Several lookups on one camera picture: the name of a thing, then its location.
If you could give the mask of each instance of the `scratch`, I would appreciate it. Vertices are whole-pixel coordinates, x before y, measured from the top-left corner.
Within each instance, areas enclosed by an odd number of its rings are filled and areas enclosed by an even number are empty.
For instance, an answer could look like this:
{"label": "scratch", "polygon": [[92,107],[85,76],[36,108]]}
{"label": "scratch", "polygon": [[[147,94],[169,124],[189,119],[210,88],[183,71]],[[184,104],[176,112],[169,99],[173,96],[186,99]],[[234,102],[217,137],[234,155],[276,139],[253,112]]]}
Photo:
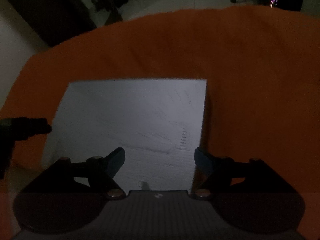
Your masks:
{"label": "scratch", "polygon": [[154,136],[154,137],[157,137],[157,138],[159,138],[159,139],[163,139],[163,140],[167,140],[167,141],[169,141],[169,142],[172,142],[168,137],[165,137],[165,136],[163,136],[163,135],[161,135],[161,134],[158,134],[158,133],[155,133],[153,136]]}
{"label": "scratch", "polygon": [[180,101],[181,101],[181,96],[178,94],[178,91],[176,89],[174,91],[176,92],[176,94],[178,95],[178,97],[180,98]]}
{"label": "scratch", "polygon": [[162,109],[159,108],[159,111],[160,111],[162,114],[164,114],[164,116],[167,116],[167,115],[165,114],[165,112],[162,111]]}
{"label": "scratch", "polygon": [[188,93],[185,91],[185,93],[186,93],[186,96],[187,96],[187,98],[188,98],[188,100],[189,100],[189,104],[191,105],[191,100],[190,100],[190,97],[189,97],[189,95],[188,95]]}
{"label": "scratch", "polygon": [[149,136],[147,136],[147,135],[145,135],[145,134],[143,134],[143,133],[140,133],[140,132],[138,132],[138,131],[136,131],[136,133],[137,133],[138,135],[141,135],[141,136],[149,139]]}

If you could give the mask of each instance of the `metal plate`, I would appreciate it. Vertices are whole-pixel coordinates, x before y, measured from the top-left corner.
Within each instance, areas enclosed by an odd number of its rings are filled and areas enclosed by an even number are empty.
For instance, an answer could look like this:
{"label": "metal plate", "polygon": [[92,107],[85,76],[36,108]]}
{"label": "metal plate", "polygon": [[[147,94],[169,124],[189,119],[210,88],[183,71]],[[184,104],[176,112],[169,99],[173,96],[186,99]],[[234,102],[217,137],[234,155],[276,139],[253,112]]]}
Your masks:
{"label": "metal plate", "polygon": [[226,223],[207,201],[186,191],[132,191],[123,200],[108,202],[84,228],[60,235],[22,231],[14,240],[86,239],[219,239],[303,240],[297,232],[253,234]]}
{"label": "metal plate", "polygon": [[126,160],[114,180],[127,193],[189,190],[205,91],[205,80],[71,83],[47,137],[43,167],[63,156],[83,162],[123,147]]}

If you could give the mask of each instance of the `orange tablecloth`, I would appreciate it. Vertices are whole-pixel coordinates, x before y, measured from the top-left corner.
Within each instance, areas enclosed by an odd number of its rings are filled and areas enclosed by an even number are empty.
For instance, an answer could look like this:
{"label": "orange tablecloth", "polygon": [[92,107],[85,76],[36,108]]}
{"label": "orange tablecloth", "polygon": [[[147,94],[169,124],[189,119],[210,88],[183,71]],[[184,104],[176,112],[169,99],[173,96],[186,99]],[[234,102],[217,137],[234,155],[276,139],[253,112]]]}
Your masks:
{"label": "orange tablecloth", "polygon": [[[117,23],[35,55],[0,112],[51,123],[69,82],[207,79],[214,155],[260,157],[304,197],[299,231],[320,237],[320,20],[261,6],[182,10]],[[13,161],[39,168],[45,136]]]}

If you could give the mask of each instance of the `bolt head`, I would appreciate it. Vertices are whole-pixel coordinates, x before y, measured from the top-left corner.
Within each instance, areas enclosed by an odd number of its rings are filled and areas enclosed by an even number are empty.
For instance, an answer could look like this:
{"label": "bolt head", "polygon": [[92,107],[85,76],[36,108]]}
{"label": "bolt head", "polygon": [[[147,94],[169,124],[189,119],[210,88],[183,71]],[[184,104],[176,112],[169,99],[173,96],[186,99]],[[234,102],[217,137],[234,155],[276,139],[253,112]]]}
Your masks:
{"label": "bolt head", "polygon": [[124,192],[121,189],[114,188],[107,192],[107,195],[111,198],[118,198],[121,197],[124,194]]}
{"label": "bolt head", "polygon": [[256,162],[256,161],[261,161],[260,158],[251,158],[250,161]]}
{"label": "bolt head", "polygon": [[196,196],[198,197],[209,197],[211,195],[210,190],[206,188],[200,188],[195,191]]}

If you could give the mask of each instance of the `wall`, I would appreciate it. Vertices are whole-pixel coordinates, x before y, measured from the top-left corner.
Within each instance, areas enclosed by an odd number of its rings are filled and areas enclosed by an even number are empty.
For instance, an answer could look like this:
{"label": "wall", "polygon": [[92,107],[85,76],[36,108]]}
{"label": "wall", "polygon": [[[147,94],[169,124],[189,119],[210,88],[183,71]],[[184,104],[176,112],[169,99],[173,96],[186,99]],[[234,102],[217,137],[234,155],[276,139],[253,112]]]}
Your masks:
{"label": "wall", "polygon": [[320,0],[303,0],[301,12],[320,17]]}
{"label": "wall", "polygon": [[7,0],[0,0],[0,108],[26,61],[48,46]]}

